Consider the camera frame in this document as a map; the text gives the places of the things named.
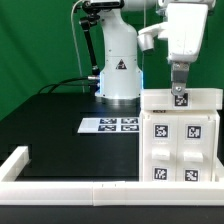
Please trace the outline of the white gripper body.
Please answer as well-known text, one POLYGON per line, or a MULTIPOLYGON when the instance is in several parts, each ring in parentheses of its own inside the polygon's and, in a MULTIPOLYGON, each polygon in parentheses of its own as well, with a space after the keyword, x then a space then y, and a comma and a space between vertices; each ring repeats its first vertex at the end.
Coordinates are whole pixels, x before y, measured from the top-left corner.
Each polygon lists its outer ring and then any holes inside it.
POLYGON ((169 3, 166 9, 168 60, 192 63, 197 60, 208 14, 206 4, 169 3))

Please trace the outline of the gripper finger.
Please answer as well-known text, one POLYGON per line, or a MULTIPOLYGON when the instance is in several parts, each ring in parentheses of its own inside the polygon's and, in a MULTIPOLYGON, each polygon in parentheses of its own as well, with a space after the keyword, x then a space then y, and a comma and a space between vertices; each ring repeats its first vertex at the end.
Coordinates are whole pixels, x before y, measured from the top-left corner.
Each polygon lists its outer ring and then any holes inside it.
POLYGON ((174 96, 183 96, 190 65, 183 62, 173 62, 171 66, 171 92, 174 96))

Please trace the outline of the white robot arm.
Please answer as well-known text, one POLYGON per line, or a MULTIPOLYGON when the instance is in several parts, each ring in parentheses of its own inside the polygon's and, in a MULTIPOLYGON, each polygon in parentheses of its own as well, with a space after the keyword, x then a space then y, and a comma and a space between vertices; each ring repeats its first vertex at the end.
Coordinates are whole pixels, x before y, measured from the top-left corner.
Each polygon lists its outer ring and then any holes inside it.
POLYGON ((199 55, 208 14, 216 0, 85 0, 89 27, 103 29, 105 66, 99 74, 96 95, 108 100, 134 100, 143 88, 143 73, 137 65, 137 51, 154 49, 156 38, 168 42, 171 65, 171 93, 185 94, 189 68, 199 55), (139 31, 123 21, 123 11, 152 7, 164 21, 139 31))

